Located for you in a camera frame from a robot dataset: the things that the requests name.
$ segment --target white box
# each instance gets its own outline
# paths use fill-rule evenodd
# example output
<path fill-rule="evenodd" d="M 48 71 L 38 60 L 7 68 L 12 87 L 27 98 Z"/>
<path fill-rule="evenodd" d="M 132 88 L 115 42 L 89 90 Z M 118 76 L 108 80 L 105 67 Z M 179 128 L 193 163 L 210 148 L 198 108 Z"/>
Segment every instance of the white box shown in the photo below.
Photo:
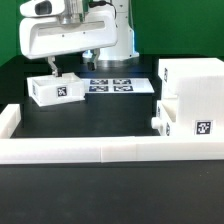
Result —
<path fill-rule="evenodd" d="M 215 58 L 161 59 L 161 101 L 152 127 L 162 136 L 224 133 L 224 62 Z"/>
<path fill-rule="evenodd" d="M 38 76 L 27 79 L 29 96 L 41 106 L 84 100 L 84 82 L 74 73 Z"/>

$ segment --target black table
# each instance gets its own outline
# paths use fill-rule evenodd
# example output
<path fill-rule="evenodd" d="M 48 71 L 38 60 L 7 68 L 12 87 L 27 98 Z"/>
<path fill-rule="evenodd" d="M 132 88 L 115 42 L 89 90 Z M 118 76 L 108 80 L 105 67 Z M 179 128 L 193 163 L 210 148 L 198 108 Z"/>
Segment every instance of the black table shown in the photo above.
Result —
<path fill-rule="evenodd" d="M 74 57 L 59 57 L 64 72 L 76 68 L 80 77 L 108 74 L 106 69 L 90 73 Z M 148 77 L 155 95 L 89 95 L 82 103 L 39 108 L 27 97 L 26 77 L 49 74 L 48 66 L 42 60 L 13 58 L 0 69 L 1 107 L 20 103 L 22 108 L 23 119 L 13 138 L 156 134 L 147 123 L 161 88 L 156 63 L 156 58 L 144 56 L 140 66 L 117 68 L 110 74 Z M 113 104 L 120 107 L 112 110 Z M 97 118 L 93 128 L 90 116 Z M 0 223 L 221 224 L 223 171 L 223 161 L 1 165 Z"/>

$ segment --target small white box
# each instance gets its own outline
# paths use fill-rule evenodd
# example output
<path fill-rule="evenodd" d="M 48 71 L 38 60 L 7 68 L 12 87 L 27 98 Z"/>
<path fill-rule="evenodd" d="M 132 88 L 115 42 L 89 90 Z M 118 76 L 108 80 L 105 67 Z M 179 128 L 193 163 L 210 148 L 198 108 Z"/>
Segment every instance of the small white box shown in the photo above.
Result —
<path fill-rule="evenodd" d="M 74 73 L 27 78 L 29 96 L 42 106 L 84 100 L 84 82 Z"/>

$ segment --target green screen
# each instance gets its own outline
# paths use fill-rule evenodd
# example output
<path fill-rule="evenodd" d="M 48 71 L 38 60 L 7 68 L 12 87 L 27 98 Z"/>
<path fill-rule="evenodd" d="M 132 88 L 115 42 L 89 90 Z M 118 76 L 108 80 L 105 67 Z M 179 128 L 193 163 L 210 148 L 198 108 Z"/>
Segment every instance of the green screen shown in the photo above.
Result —
<path fill-rule="evenodd" d="M 20 54 L 19 6 L 0 3 L 0 65 Z M 224 56 L 223 0 L 132 0 L 140 54 Z"/>

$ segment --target large white box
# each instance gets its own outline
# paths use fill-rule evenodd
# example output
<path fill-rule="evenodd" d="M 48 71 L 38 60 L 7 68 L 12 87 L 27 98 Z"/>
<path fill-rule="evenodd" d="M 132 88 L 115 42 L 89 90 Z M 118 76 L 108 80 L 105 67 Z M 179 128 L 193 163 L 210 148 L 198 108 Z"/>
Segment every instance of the large white box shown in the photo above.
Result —
<path fill-rule="evenodd" d="M 161 59 L 161 101 L 152 127 L 163 136 L 224 133 L 224 62 L 216 58 Z"/>

